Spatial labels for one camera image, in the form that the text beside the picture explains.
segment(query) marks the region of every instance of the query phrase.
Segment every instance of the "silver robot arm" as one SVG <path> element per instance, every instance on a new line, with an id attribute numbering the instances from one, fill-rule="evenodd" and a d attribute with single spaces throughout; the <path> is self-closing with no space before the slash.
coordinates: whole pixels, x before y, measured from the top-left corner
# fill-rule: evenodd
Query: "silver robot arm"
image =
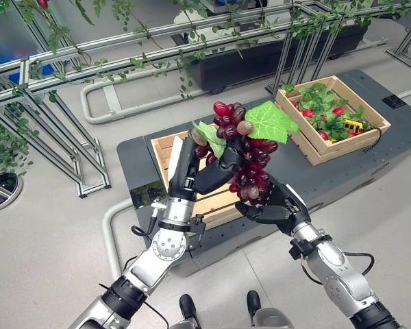
<path id="1" fill-rule="evenodd" d="M 236 208 L 248 219 L 275 224 L 293 238 L 289 251 L 294 259 L 304 258 L 323 285 L 329 299 L 357 329 L 402 328 L 379 301 L 367 279 L 355 270 L 332 237 L 312 224 L 303 200 L 289 186 L 270 177 L 270 195 L 262 208 L 241 202 Z"/>
<path id="2" fill-rule="evenodd" d="M 196 147 L 191 138 L 178 140 L 182 146 L 173 149 L 169 165 L 169 189 L 165 204 L 154 203 L 152 217 L 164 210 L 158 222 L 160 230 L 151 245 L 121 277 L 73 322 L 69 329 L 125 329 L 132 316 L 153 293 L 172 265 L 179 260 L 188 245 L 187 232 L 202 234 L 202 215 L 192 218 L 197 193 L 207 194 L 224 185 L 242 162 L 240 139 L 228 142 L 219 161 L 198 172 L 199 159 L 193 155 Z"/>
<path id="3" fill-rule="evenodd" d="M 168 200 L 167 205 L 153 204 L 153 216 L 165 208 L 163 221 L 187 226 L 193 205 L 188 200 Z M 132 316 L 143 305 L 169 271 L 183 256 L 188 243 L 185 232 L 160 228 L 149 248 L 144 251 L 121 277 L 73 322 L 69 329 L 125 329 Z"/>

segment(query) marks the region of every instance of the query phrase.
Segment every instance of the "white floor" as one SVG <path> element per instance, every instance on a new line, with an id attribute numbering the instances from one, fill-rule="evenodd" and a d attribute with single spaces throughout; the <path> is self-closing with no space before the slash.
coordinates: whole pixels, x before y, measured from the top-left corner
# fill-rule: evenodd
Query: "white floor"
<path id="1" fill-rule="evenodd" d="M 384 53 L 401 40 L 403 28 L 392 21 L 375 21 L 366 37 L 381 36 L 390 38 L 387 45 L 327 62 L 321 75 L 362 69 L 394 93 L 411 89 L 411 70 Z M 178 77 L 152 78 L 124 89 L 140 103 L 176 93 L 174 79 Z M 0 211 L 0 328 L 67 328 L 103 293 L 97 283 L 111 283 L 101 217 L 129 196 L 116 154 L 121 141 L 211 114 L 218 99 L 244 102 L 267 96 L 264 86 L 270 82 L 233 88 L 219 96 L 204 95 L 106 125 L 85 122 L 79 101 L 82 86 L 61 88 L 58 92 L 67 104 L 100 139 L 113 188 L 79 199 L 71 181 L 32 153 L 35 165 L 25 176 L 22 195 Z M 411 105 L 411 97 L 406 102 Z M 95 113 L 103 112 L 102 103 L 90 105 Z M 382 302 L 411 328 L 411 156 L 382 179 L 313 214 L 313 222 L 344 250 L 376 256 L 368 279 Z M 123 261 L 144 247 L 129 230 L 136 223 L 133 210 L 115 219 Z M 351 328 L 324 290 L 302 274 L 288 249 L 287 236 L 272 234 L 188 278 L 169 274 L 149 303 L 173 324 L 181 319 L 178 298 L 189 293 L 204 328 L 248 326 L 245 296 L 255 289 L 264 306 L 282 309 L 296 328 Z M 353 263 L 360 269 L 365 266 L 360 259 Z M 132 327 L 163 328 L 164 324 L 144 308 Z"/>

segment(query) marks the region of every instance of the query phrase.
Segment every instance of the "wooden crate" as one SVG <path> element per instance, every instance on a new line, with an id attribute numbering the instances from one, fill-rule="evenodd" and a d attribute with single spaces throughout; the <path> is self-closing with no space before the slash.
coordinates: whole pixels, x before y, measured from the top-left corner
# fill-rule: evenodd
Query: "wooden crate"
<path id="1" fill-rule="evenodd" d="M 336 143 L 324 141 L 320 134 L 290 102 L 299 101 L 301 99 L 301 95 L 298 91 L 300 88 L 309 88 L 317 82 L 325 84 L 327 89 L 334 91 L 338 98 L 342 97 L 349 100 L 349 103 L 346 106 L 343 106 L 345 111 L 355 112 L 359 106 L 363 106 L 364 117 L 372 126 L 380 128 L 382 133 L 391 126 L 382 115 L 377 113 L 367 102 L 365 102 L 365 100 L 359 97 L 335 75 L 299 84 L 295 86 L 295 90 L 290 93 L 281 89 L 277 93 L 275 99 L 276 103 L 293 121 L 299 124 L 300 133 L 292 133 L 291 138 L 313 165 L 318 165 L 319 163 L 372 145 L 379 138 L 378 130 L 373 129 Z"/>
<path id="2" fill-rule="evenodd" d="M 180 132 L 151 140 L 158 168 L 166 190 L 169 187 L 168 167 L 171 158 L 172 145 L 175 137 L 186 138 L 187 132 Z M 206 160 L 201 159 L 199 169 L 206 165 Z M 229 184 L 225 184 L 207 195 L 198 194 L 197 202 L 193 208 L 193 214 L 203 214 L 206 230 L 217 227 L 240 217 L 240 213 L 234 208 L 239 200 L 235 193 L 228 191 Z"/>

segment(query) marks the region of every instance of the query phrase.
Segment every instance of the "gray table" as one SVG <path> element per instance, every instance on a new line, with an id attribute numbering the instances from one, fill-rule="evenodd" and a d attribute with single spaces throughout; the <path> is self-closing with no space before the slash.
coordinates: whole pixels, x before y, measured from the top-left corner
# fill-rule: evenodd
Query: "gray table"
<path id="1" fill-rule="evenodd" d="M 311 212 L 374 182 L 411 154 L 411 107 L 405 104 L 393 109 L 385 104 L 382 99 L 393 93 L 361 71 L 350 71 L 337 76 L 392 126 L 372 150 L 358 150 L 315 167 L 291 140 L 286 145 L 280 145 L 279 150 L 272 154 L 266 170 L 280 182 L 289 183 L 302 196 Z M 252 108 L 269 99 L 271 98 L 252 101 L 245 104 L 245 107 Z M 198 120 L 211 123 L 213 116 Z M 151 139 L 190 128 L 191 123 L 185 123 L 119 144 L 117 153 L 130 191 L 161 180 Z M 145 206 L 136 212 L 140 226 L 146 229 L 151 207 Z M 199 244 L 197 236 L 191 238 L 192 251 L 185 254 L 183 263 L 175 270 L 182 275 L 193 273 L 276 229 L 275 226 L 258 225 L 245 217 L 212 228 L 206 231 L 202 244 Z"/>

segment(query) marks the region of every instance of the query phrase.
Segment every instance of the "grape bunch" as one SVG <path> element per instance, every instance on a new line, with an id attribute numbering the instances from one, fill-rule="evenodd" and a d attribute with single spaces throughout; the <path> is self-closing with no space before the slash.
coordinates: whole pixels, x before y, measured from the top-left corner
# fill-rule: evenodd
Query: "grape bunch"
<path id="1" fill-rule="evenodd" d="M 278 148 L 275 141 L 249 138 L 254 126 L 245 120 L 245 109 L 241 103 L 226 105 L 221 101 L 213 105 L 214 123 L 218 126 L 216 135 L 219 138 L 232 139 L 241 135 L 243 147 L 243 162 L 236 175 L 229 181 L 229 191 L 237 193 L 238 197 L 251 205 L 265 204 L 268 196 L 269 176 L 264 168 L 271 159 L 270 153 Z M 198 144 L 194 150 L 197 158 L 207 156 L 206 164 L 216 160 L 211 147 L 205 138 L 196 130 L 190 132 Z"/>

